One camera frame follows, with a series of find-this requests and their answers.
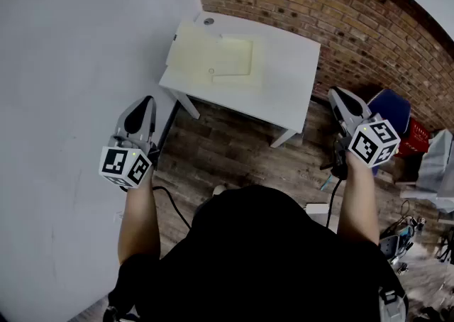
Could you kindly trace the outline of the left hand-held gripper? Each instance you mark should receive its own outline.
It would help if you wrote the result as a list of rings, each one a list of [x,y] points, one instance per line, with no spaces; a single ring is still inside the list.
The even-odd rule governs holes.
[[[99,174],[102,177],[120,188],[138,188],[143,183],[159,153],[151,138],[155,117],[156,103],[152,96],[133,102],[120,115],[114,135],[101,151]]]

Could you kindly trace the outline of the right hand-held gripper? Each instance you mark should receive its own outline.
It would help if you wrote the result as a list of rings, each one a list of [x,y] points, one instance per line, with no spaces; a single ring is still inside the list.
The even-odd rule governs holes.
[[[365,119],[353,127],[353,133],[339,133],[333,144],[333,176],[346,176],[346,153],[356,156],[368,168],[389,161],[398,151],[400,137],[391,123],[375,113],[370,117],[367,104],[351,91],[341,87],[328,90],[328,100],[334,116],[347,126]]]

